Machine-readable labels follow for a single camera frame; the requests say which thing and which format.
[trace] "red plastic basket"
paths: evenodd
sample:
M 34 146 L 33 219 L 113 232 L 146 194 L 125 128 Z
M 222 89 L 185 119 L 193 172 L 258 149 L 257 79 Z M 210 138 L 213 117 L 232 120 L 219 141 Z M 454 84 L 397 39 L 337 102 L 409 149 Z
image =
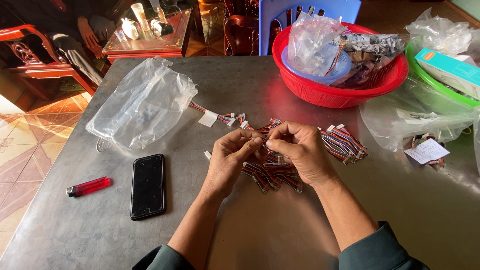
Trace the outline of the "red plastic basket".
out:
M 342 23 L 348 32 L 377 34 L 377 32 L 360 25 Z M 399 87 L 408 74 L 408 62 L 404 54 L 396 57 L 370 78 L 364 89 L 350 90 L 324 86 L 314 81 L 295 75 L 282 62 L 282 50 L 288 45 L 291 26 L 283 29 L 273 42 L 273 58 L 280 68 L 280 74 L 287 87 L 299 98 L 312 104 L 329 108 L 346 108 L 366 102 L 367 100 L 388 94 Z

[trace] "person's leg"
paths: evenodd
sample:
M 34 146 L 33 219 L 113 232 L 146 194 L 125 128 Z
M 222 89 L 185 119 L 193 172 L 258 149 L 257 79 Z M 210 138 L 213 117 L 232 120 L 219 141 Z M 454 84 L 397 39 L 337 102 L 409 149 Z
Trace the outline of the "person's leg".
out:
M 88 76 L 92 82 L 100 85 L 103 74 L 93 66 L 80 42 L 65 34 L 49 33 L 48 35 L 52 38 L 55 47 L 67 57 L 72 65 Z
M 100 43 L 106 43 L 117 29 L 112 21 L 97 15 L 92 15 L 88 20 L 88 24 Z

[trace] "smartphone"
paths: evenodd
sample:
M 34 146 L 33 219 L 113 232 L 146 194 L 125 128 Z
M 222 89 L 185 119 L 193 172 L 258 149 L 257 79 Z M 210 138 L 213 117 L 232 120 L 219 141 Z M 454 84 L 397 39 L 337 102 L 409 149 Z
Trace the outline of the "smartphone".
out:
M 165 212 L 165 157 L 162 154 L 133 162 L 130 218 L 135 221 Z

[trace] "stainless steel table surface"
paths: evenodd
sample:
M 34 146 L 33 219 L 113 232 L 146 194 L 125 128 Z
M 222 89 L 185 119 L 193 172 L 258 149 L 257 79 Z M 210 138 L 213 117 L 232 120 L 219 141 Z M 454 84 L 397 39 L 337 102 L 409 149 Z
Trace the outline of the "stainless steel table surface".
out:
M 446 167 L 420 166 L 404 153 L 381 149 L 358 107 L 328 109 L 293 95 L 271 56 L 170 58 L 172 69 L 198 84 L 193 99 L 218 113 L 247 114 L 253 127 L 271 117 L 327 128 L 343 123 L 369 148 L 369 156 L 343 165 L 329 155 L 343 180 L 376 220 L 389 221 L 399 242 L 432 269 L 480 269 L 480 183 L 472 135 L 447 143 Z M 167 243 L 198 194 L 209 161 L 204 151 L 238 128 L 212 128 L 188 108 L 163 138 L 143 150 L 96 151 L 86 123 L 143 59 L 118 59 L 63 147 L 27 210 L 5 254 L 2 270 L 130 269 L 154 247 Z M 130 220 L 132 162 L 163 153 L 167 158 L 165 214 Z M 70 198 L 69 186 L 108 176 L 113 185 Z M 312 189 L 284 184 L 263 194 L 242 175 L 218 214 L 208 269 L 327 269 L 338 253 Z

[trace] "red lighter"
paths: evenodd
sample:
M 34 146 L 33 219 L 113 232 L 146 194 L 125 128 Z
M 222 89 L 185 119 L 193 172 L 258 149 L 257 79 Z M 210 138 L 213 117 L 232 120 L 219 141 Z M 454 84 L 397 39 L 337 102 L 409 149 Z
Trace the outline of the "red lighter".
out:
M 67 195 L 70 197 L 79 197 L 90 194 L 104 187 L 110 186 L 112 181 L 106 176 L 98 178 L 83 184 L 78 184 L 67 188 Z

